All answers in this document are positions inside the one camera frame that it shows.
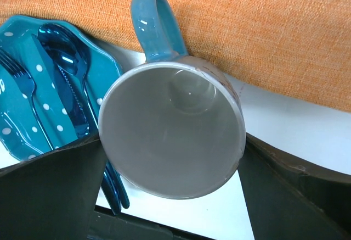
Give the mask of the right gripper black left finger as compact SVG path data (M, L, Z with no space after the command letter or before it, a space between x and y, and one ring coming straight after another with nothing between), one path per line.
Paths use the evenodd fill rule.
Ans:
M98 135L1 169L1 239L86 239L106 155Z

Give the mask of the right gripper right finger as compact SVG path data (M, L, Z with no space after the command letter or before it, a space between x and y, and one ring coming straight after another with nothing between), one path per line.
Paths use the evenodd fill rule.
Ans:
M350 239L350 175L253 135L238 171L255 239Z

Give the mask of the blue polka dot plate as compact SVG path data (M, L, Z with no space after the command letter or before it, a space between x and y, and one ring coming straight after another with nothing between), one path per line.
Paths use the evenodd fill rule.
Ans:
M14 15L1 25L1 48L25 67L35 81L35 108L56 149L79 138L31 37L32 34L37 35L40 26L45 23L67 28L85 45L89 54L86 87L97 118L105 93L123 70L112 55L66 21ZM17 160L27 160L51 151L27 96L21 93L13 77L2 66L1 142Z

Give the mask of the blue plastic knife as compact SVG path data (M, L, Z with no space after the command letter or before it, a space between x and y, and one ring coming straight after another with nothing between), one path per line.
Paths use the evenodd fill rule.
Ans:
M43 60L44 65L47 68L48 74L53 81L58 96L70 118L77 138L82 138L90 134L89 123L67 76L65 73L61 72L60 68L54 63L52 58L49 57L39 42L38 37L34 34L32 34L31 37L41 56L41 59ZM119 214L121 212L120 199L115 186L112 183L112 177L107 168L104 170L101 187L113 214Z

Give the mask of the blue plastic fork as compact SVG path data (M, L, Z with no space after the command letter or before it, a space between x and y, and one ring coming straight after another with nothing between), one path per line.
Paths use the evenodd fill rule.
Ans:
M22 94L26 95L32 110L32 113L50 147L53 150L53 144L43 127L43 124L39 118L38 112L35 108L35 103L33 100L33 94L36 91L36 83L33 80L31 74L28 70L23 67L16 59L14 59L8 52L1 48L1 66L6 69L6 71L13 77L19 90Z

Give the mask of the blue white mug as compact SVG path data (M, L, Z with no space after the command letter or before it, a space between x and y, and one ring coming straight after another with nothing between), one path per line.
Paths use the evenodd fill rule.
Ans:
M167 0L132 0L144 64L124 73L100 107L99 137L127 181L168 199L219 189L246 143L239 96L211 62L189 55Z

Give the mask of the blue plastic spoon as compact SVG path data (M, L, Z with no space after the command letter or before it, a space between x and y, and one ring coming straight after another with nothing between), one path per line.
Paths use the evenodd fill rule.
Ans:
M49 57L67 76L89 123L90 134L97 133L97 116L86 87L89 54L85 45L70 30L55 23L40 26L36 36Z

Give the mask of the orange cloth placemat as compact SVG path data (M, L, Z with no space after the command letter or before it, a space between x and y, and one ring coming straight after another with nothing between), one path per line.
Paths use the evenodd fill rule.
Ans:
M59 19L141 51L131 0L1 0L15 14ZM350 0L168 0L191 55L244 82L350 111Z

